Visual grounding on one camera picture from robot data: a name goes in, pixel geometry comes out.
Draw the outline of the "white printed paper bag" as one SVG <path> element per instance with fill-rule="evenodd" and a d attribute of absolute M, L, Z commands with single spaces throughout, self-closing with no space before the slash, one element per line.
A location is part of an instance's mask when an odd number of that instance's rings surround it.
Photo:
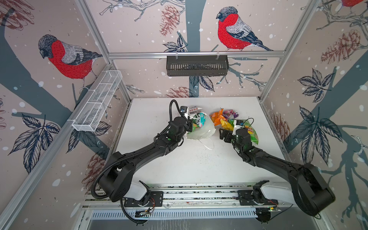
<path fill-rule="evenodd" d="M 201 107 L 198 106 L 193 106 L 190 107 L 188 109 L 188 119 L 192 119 L 195 114 L 197 113 L 204 113 L 203 109 Z M 210 116 L 206 113 L 204 113 L 206 115 L 206 122 L 204 124 L 204 126 L 202 128 L 193 128 L 192 132 L 187 132 L 186 134 L 186 138 L 188 140 L 196 140 L 199 141 L 202 145 L 205 146 L 206 149 L 208 150 L 213 150 L 214 149 L 214 142 L 212 141 L 211 137 L 215 134 L 216 129 L 215 126 L 210 118 Z M 210 142 L 212 143 L 211 147 L 208 147 L 203 140 L 210 140 Z"/>

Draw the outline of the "orange snack packet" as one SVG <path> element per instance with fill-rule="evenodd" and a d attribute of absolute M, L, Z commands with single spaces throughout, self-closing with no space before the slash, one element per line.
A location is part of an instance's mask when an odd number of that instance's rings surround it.
<path fill-rule="evenodd" d="M 227 119 L 223 116 L 224 109 L 220 109 L 218 112 L 213 113 L 210 118 L 214 124 L 214 126 L 221 125 L 222 121 L 227 121 Z"/>

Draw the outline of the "purple candy packet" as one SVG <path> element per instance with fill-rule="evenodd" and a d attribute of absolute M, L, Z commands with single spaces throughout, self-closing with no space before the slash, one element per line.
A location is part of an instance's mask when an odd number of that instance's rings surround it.
<path fill-rule="evenodd" d="M 227 120 L 229 119 L 236 119 L 239 114 L 235 111 L 235 110 L 225 110 L 223 111 L 223 114 L 222 114 Z"/>

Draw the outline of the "green chips bag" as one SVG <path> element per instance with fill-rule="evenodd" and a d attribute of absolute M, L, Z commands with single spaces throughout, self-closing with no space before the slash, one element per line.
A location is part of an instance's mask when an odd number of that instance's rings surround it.
<path fill-rule="evenodd" d="M 234 126 L 233 122 L 234 122 L 234 119 L 229 119 L 229 123 L 231 123 Z M 253 118 L 248 118 L 244 120 L 244 124 L 242 128 L 247 129 L 251 137 L 251 142 L 253 142 L 254 144 L 259 144 L 259 137 L 256 133 L 256 130 L 252 127 L 253 122 L 254 122 Z"/>

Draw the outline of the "yellow snack packet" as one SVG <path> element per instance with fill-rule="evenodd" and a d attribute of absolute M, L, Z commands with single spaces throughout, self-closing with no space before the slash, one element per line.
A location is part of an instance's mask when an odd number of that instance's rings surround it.
<path fill-rule="evenodd" d="M 227 120 L 220 120 L 221 122 L 221 127 L 225 130 L 228 130 L 228 131 L 233 131 L 234 130 L 234 126 L 229 123 Z"/>

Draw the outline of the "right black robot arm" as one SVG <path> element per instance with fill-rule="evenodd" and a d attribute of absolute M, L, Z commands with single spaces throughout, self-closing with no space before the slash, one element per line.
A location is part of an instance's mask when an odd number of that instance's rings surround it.
<path fill-rule="evenodd" d="M 319 214 L 336 201 L 335 194 L 316 166 L 310 163 L 301 165 L 287 162 L 266 153 L 253 146 L 250 134 L 244 128 L 236 130 L 235 134 L 221 128 L 219 137 L 224 142 L 232 144 L 243 162 L 265 169 L 287 181 L 287 189 L 280 193 L 280 196 L 277 196 L 277 191 L 267 193 L 262 189 L 261 193 L 265 199 L 295 204 L 310 216 Z"/>

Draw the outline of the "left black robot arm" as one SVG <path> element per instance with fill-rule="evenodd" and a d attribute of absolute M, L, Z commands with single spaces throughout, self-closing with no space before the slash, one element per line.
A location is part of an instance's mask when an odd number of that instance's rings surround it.
<path fill-rule="evenodd" d="M 112 202 L 126 197 L 131 188 L 134 173 L 151 161 L 175 150 L 181 145 L 184 135 L 192 130 L 191 120 L 176 117 L 154 137 L 153 143 L 126 154 L 115 152 L 93 182 L 91 187 L 93 197 L 110 198 Z"/>

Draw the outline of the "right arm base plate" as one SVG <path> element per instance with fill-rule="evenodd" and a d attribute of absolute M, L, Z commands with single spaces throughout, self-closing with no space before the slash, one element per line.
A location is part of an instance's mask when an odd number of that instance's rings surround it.
<path fill-rule="evenodd" d="M 238 190 L 241 206 L 278 206 L 277 200 L 267 199 L 260 190 Z"/>

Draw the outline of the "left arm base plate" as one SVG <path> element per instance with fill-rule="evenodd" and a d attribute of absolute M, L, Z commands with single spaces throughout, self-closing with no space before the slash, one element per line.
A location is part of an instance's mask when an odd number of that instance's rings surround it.
<path fill-rule="evenodd" d="M 163 205 L 162 191 L 149 191 L 141 200 L 125 198 L 124 207 L 128 208 L 146 208 L 161 207 Z"/>

